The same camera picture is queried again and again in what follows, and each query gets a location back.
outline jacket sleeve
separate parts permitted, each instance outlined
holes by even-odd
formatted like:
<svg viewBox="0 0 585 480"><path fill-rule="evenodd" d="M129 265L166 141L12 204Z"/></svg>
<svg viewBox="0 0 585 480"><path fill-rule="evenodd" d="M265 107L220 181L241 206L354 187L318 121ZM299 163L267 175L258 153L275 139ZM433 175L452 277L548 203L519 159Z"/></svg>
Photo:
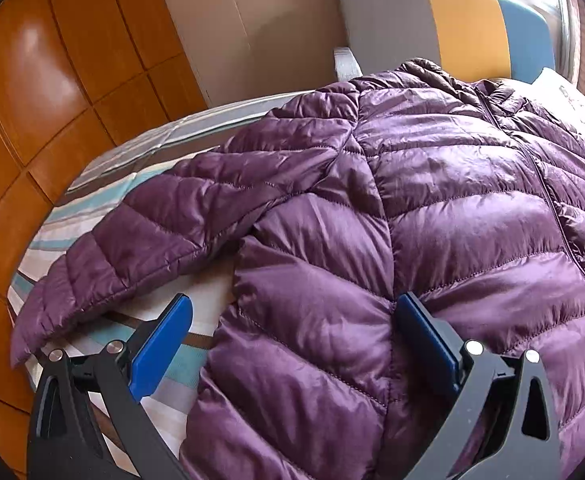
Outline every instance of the jacket sleeve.
<svg viewBox="0 0 585 480"><path fill-rule="evenodd" d="M293 99L226 145L130 192L39 280L19 312L12 365L50 338L204 266L270 208L318 182L357 119L357 96Z"/></svg>

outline striped bed sheet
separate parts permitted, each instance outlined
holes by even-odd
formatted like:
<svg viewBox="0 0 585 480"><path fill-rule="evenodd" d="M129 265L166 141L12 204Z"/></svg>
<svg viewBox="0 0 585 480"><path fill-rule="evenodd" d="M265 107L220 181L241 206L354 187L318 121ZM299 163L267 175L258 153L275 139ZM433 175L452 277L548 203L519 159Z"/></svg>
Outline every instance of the striped bed sheet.
<svg viewBox="0 0 585 480"><path fill-rule="evenodd" d="M90 231L124 196L142 182L178 161L210 150L232 137L242 126L258 120L271 108L284 105L294 92L213 108L160 126L93 160L70 185L65 195L34 236L18 266L8 304L14 320L38 279L82 234ZM156 319L177 292L192 299L194 317L155 393L142 399L159 434L175 455L186 436L186 416L196 398L199 370L222 310L233 301L233 263L214 262L196 275L182 276L153 292L125 301L115 310L79 326L63 338L49 342L28 359L26 369L33 389L46 356L63 348L70 356L99 352L113 339L126 340L144 320ZM108 417L99 394L90 394L93 411L117 464L135 473Z"/></svg>

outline silver screw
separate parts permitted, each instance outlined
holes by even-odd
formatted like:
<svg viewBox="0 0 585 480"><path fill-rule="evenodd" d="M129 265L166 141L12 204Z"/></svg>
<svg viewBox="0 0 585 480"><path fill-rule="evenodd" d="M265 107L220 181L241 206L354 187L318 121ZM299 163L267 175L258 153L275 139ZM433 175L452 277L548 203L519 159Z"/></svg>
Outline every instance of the silver screw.
<svg viewBox="0 0 585 480"><path fill-rule="evenodd" d="M470 339L466 341L466 352L471 355L481 355L484 351L484 345L482 345L479 341L475 341L474 339Z"/></svg>
<svg viewBox="0 0 585 480"><path fill-rule="evenodd" d="M119 354L124 349L124 342L115 339L106 345L106 352L109 354Z"/></svg>
<svg viewBox="0 0 585 480"><path fill-rule="evenodd" d="M53 350L52 352L50 352L48 354L48 359L50 359L53 363L56 363L57 361L61 361L62 357L63 357L63 350L61 350L60 348L57 348L56 350Z"/></svg>
<svg viewBox="0 0 585 480"><path fill-rule="evenodd" d="M537 350L526 350L526 359L528 359L532 363L539 362L539 352Z"/></svg>

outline blue gripper pad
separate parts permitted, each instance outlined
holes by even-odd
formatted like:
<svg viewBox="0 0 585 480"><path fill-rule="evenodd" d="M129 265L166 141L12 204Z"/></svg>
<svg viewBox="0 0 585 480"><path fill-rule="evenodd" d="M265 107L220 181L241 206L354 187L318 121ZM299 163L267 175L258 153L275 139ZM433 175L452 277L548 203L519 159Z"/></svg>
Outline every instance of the blue gripper pad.
<svg viewBox="0 0 585 480"><path fill-rule="evenodd" d="M138 402L152 395L192 325L192 303L181 295L135 356L130 368L130 392Z"/></svg>
<svg viewBox="0 0 585 480"><path fill-rule="evenodd" d="M412 292L397 298L394 320L432 390L457 398L463 380L463 341L457 332L447 322L433 318Z"/></svg>

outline purple fabric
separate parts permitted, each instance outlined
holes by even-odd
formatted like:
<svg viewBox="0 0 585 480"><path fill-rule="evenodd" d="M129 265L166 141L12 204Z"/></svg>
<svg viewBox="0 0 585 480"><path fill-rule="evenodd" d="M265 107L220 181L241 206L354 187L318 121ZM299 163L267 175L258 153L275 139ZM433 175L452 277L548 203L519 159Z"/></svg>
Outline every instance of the purple fabric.
<svg viewBox="0 0 585 480"><path fill-rule="evenodd" d="M391 327L407 290L462 338L537 349L564 476L585 455L585 141L512 89L414 60L272 110L55 262L13 363L224 248L237 301L188 415L192 478L405 473L445 412Z"/></svg>

